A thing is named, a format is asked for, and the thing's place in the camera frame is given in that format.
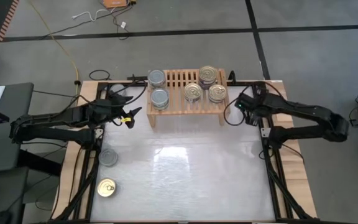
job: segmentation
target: gold can lid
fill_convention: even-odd
[[[200,80],[204,82],[215,81],[217,75],[218,75],[218,70],[212,66],[204,66],[200,68],[200,71],[198,73]]]
[[[201,96],[201,87],[195,83],[189,83],[185,86],[185,97],[188,100],[194,100]]]
[[[116,183],[110,178],[100,180],[98,185],[98,193],[102,197],[108,197],[116,190]]]
[[[227,91],[224,86],[215,84],[209,88],[208,95],[215,101],[221,101],[225,99],[227,94],[226,92]]]

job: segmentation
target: can lid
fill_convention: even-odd
[[[221,100],[225,99],[226,92],[227,91],[224,86],[215,84],[209,88],[208,95],[213,100],[221,101]]]
[[[161,84],[165,81],[165,73],[161,70],[152,70],[147,79],[151,84]]]
[[[204,66],[200,68],[198,75],[202,81],[211,82],[216,79],[218,70],[212,66]]]
[[[118,154],[112,149],[106,149],[100,152],[99,162],[100,164],[110,167],[113,166],[118,160]]]
[[[157,88],[153,90],[152,94],[150,95],[150,99],[154,105],[166,105],[169,101],[169,92],[167,90]]]
[[[197,99],[201,96],[201,87],[195,83],[189,83],[185,86],[185,97],[189,100]]]
[[[108,197],[116,190],[116,183],[110,178],[100,180],[98,185],[98,193],[102,197]]]
[[[116,93],[116,92],[122,90],[123,88],[125,88],[123,84],[114,84],[114,85],[110,88],[110,91],[113,91],[113,92]],[[120,95],[125,95],[125,90],[120,91],[118,94],[120,94]]]

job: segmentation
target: white cable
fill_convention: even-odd
[[[80,16],[82,16],[83,14],[87,14],[87,13],[88,13],[88,14],[89,14],[89,18],[91,19],[92,22],[94,22],[94,21],[96,21],[96,20],[98,19],[98,12],[106,11],[106,12],[108,12],[109,14],[112,14],[112,12],[113,12],[115,9],[116,9],[116,8],[113,8],[111,11],[108,11],[108,10],[106,10],[106,9],[99,9],[99,10],[96,11],[96,14],[94,15],[94,19],[92,19],[92,15],[91,15],[91,13],[88,12],[88,11],[83,12],[83,13],[81,13],[81,14],[78,14],[78,15],[76,15],[76,16],[72,16],[71,18],[72,18],[72,19],[76,19],[77,17],[80,17]]]

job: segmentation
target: silver can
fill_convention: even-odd
[[[213,85],[208,90],[209,100],[213,103],[222,102],[227,95],[227,90],[222,85]]]
[[[201,92],[201,87],[195,83],[189,83],[185,86],[185,98],[191,103],[201,98]]]
[[[117,93],[117,94],[120,94],[121,96],[126,96],[127,95],[127,92],[125,90],[122,90],[124,89],[124,85],[122,84],[114,84],[111,88],[110,88],[110,94],[114,94],[114,93]]]
[[[211,85],[215,84],[218,70],[212,66],[204,66],[200,68],[198,76],[200,87],[207,90]]]
[[[169,92],[161,88],[156,88],[150,95],[150,100],[156,110],[165,110],[169,106]]]
[[[147,80],[153,88],[161,88],[165,84],[165,73],[161,70],[152,70]]]

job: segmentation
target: wooden table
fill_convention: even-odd
[[[130,83],[131,81],[103,81],[111,83]],[[271,83],[278,91],[286,98],[284,84],[282,81],[271,80],[268,81]],[[93,100],[96,98],[98,81],[85,81],[83,82],[81,88],[81,95],[88,100]],[[78,105],[86,103],[83,99],[78,100]],[[286,114],[276,114],[273,115],[273,122],[276,126],[283,126],[284,128],[293,127],[292,117]],[[300,147],[297,140],[288,140],[285,142],[287,146],[292,147],[293,149],[300,152]],[[76,194],[78,190],[78,184],[80,181],[81,169],[84,163],[84,150],[80,150],[80,146],[75,142],[69,142],[65,160],[63,162],[62,174],[60,176],[60,188],[59,188],[59,198],[58,203],[56,204],[56,210],[53,214],[53,218],[59,216],[64,208],[68,205],[70,199],[71,183],[73,183],[73,189],[71,198]],[[280,155],[282,158],[282,166],[285,174],[285,179],[287,182],[287,188],[294,196],[295,200],[303,207],[306,213],[312,217],[316,217],[316,210],[314,208],[313,198],[311,196],[310,187],[308,178],[306,176],[305,167],[303,165],[302,159],[299,155],[295,154],[291,150],[283,147],[280,150]],[[91,169],[93,164],[93,157],[89,160],[88,172]],[[80,215],[79,218],[85,218],[86,205],[88,203],[88,194],[89,188],[84,193],[81,202]],[[281,191],[277,188],[277,197],[279,201],[279,207],[281,211],[282,218],[285,218],[285,205]]]

